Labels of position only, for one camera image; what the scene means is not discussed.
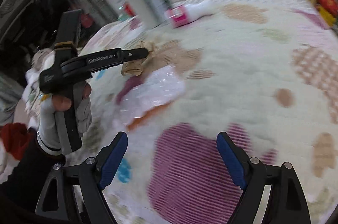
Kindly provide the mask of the left gloved hand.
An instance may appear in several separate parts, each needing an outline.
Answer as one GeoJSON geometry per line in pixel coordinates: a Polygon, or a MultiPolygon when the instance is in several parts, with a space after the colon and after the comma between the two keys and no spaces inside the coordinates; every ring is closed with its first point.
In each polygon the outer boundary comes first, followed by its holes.
{"type": "MultiPolygon", "coordinates": [[[[73,88],[77,131],[79,137],[88,130],[92,123],[90,110],[91,86],[83,81],[73,88]]],[[[40,105],[40,126],[37,141],[40,147],[50,155],[68,155],[78,150],[71,147],[67,133],[64,112],[71,109],[71,99],[62,95],[44,95],[40,105]]]]}

